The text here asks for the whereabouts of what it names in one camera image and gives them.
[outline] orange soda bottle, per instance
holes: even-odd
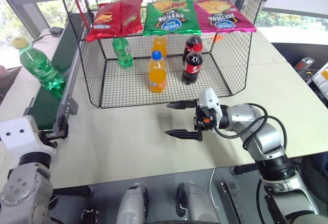
[[[150,59],[149,68],[149,88],[152,92],[161,93],[166,86],[166,63],[162,58],[160,51],[154,51],[152,53],[152,59]]]
[[[159,35],[154,36],[152,52],[160,51],[162,54],[162,58],[165,59],[166,54],[167,54],[167,43],[168,43],[168,39],[165,35],[164,36],[159,36]]]

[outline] cola bottle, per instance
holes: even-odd
[[[195,43],[202,44],[201,38],[198,35],[192,35],[186,41],[186,47],[184,49],[184,54],[182,57],[183,64],[185,63],[187,55],[191,52]]]
[[[198,74],[203,63],[203,59],[201,57],[202,49],[202,44],[195,43],[192,51],[186,56],[186,60],[183,64],[182,81],[187,85],[195,83],[198,78]]]

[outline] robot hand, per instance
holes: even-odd
[[[56,143],[38,132],[32,116],[0,123],[0,138],[18,162],[0,192],[0,224],[50,224],[50,163]]]
[[[281,121],[268,116],[262,106],[220,105],[212,88],[202,92],[198,99],[174,102],[167,106],[173,109],[196,108],[194,126],[197,132],[184,129],[166,131],[171,136],[202,141],[202,131],[213,129],[224,138],[241,138],[244,149],[249,152],[261,174],[261,182],[267,192],[265,199],[275,223],[305,223],[298,222],[308,219],[309,216],[305,218],[305,215],[311,215],[312,221],[322,218],[318,216],[318,210],[299,173],[285,154],[287,137]],[[255,107],[261,108],[264,116]],[[280,133],[267,123],[268,118],[281,125],[283,143]],[[236,135],[225,135],[219,129],[235,132]]]

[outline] wire mesh basket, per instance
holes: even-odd
[[[251,33],[203,33],[203,66],[196,83],[185,85],[181,81],[182,55],[189,35],[169,34],[167,55],[167,86],[162,93],[152,93],[148,82],[148,61],[151,56],[152,37],[141,33],[129,35],[133,67],[120,67],[109,38],[86,42],[89,28],[81,19],[84,15],[92,25],[100,3],[118,0],[63,0],[69,21],[73,26],[85,75],[90,102],[96,107],[113,108],[161,104],[194,99],[205,88],[212,87],[219,97],[234,95],[245,88]],[[143,0],[141,21],[144,24],[147,3]],[[255,22],[261,0],[226,0],[232,2],[251,21]]]

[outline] white table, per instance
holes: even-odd
[[[51,58],[57,40],[35,45]],[[0,119],[21,116],[37,88],[38,82],[22,69],[0,106]],[[69,137],[58,141],[51,165],[55,188],[254,162],[239,138],[204,132],[203,142],[197,142],[164,134],[193,130],[193,109],[173,110],[165,104],[97,109],[89,103],[81,69],[72,96],[79,110],[69,118]],[[278,117],[288,133],[289,157],[328,151],[328,110],[260,32],[252,39],[246,89],[220,101],[229,106],[258,103]],[[0,144],[0,187],[15,166]]]

